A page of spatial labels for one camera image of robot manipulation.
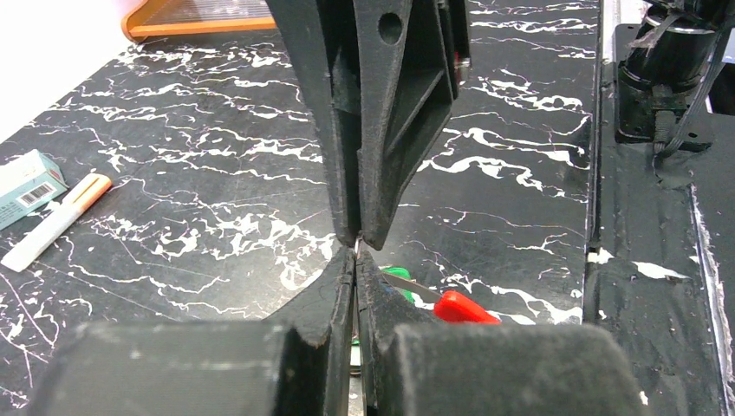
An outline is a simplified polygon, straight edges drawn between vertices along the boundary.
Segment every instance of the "barcode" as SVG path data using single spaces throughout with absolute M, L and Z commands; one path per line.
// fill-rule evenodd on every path
M 31 189 L 18 197 L 17 201 L 25 205 L 26 208 L 38 202 L 39 199 L 45 198 L 56 190 L 49 182 L 43 182 L 39 186 Z

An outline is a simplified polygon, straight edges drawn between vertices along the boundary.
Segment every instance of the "green object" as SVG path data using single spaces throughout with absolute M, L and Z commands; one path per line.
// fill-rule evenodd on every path
M 408 273 L 408 270 L 402 268 L 402 267 L 386 267 L 383 269 L 383 273 L 389 273 L 394 276 L 398 276 L 402 279 L 411 280 L 411 274 Z M 411 303 L 415 304 L 415 301 L 413 300 L 413 293 L 409 292 L 408 290 L 399 289 L 401 293 L 403 293 L 403 296 Z

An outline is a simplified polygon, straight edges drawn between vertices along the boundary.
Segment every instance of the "black cable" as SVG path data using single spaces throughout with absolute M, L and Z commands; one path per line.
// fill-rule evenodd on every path
M 692 124 L 694 116 L 697 115 L 702 106 L 704 106 L 705 100 L 709 95 L 710 89 L 712 89 L 714 81 L 722 71 L 722 68 L 725 67 L 725 63 L 722 62 L 722 59 L 725 57 L 727 43 L 730 40 L 730 30 L 734 23 L 735 18 L 730 16 L 718 29 L 715 41 L 711 46 L 711 52 L 708 54 L 710 57 L 710 64 L 701 80 L 699 80 L 699 87 L 697 88 L 697 93 L 694 95 L 694 100 L 692 101 L 691 106 L 684 112 L 681 120 L 673 130 L 671 139 L 669 139 L 666 146 L 656 154 L 656 157 L 667 158 L 679 150 L 681 145 L 684 144 L 684 139 L 682 137 L 684 132 L 689 128 L 689 125 Z
M 646 48 L 648 49 L 647 54 L 650 54 L 661 37 L 664 36 L 668 28 L 671 27 L 672 24 L 676 23 L 680 17 L 680 13 L 670 12 L 668 17 L 660 25 L 628 44 L 630 47 L 630 53 L 633 53 L 633 50 L 636 48 Z

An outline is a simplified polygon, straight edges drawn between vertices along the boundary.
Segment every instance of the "white marker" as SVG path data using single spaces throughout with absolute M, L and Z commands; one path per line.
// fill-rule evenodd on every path
M 0 264 L 16 272 L 36 260 L 76 219 L 105 193 L 112 180 L 90 173 L 69 191 L 62 204 L 3 257 Z

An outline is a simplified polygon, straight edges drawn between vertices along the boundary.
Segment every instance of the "white wall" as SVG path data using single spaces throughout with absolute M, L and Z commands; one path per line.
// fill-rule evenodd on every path
M 0 142 L 130 44 L 120 20 L 138 1 L 0 1 Z

